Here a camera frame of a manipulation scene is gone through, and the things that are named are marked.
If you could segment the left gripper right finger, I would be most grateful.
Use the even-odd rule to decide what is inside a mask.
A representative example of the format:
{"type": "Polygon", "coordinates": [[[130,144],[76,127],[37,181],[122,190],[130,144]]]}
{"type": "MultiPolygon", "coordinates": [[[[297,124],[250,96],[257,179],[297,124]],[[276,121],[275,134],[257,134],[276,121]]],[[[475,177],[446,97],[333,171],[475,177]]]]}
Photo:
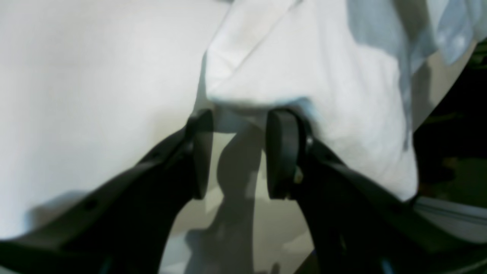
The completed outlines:
{"type": "Polygon", "coordinates": [[[443,231],[346,166],[298,113],[268,113],[266,156],[269,197],[297,202],[320,273],[486,273],[486,244],[443,231]]]}

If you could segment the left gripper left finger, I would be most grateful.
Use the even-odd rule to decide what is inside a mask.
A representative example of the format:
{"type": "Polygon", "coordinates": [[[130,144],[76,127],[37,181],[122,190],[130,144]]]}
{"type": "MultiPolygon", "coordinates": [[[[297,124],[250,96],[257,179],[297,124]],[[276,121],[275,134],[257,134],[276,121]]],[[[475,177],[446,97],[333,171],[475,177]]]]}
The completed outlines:
{"type": "Polygon", "coordinates": [[[202,110],[135,166],[50,223],[1,241],[19,274],[156,274],[178,213],[205,197],[213,114],[202,110]]]}

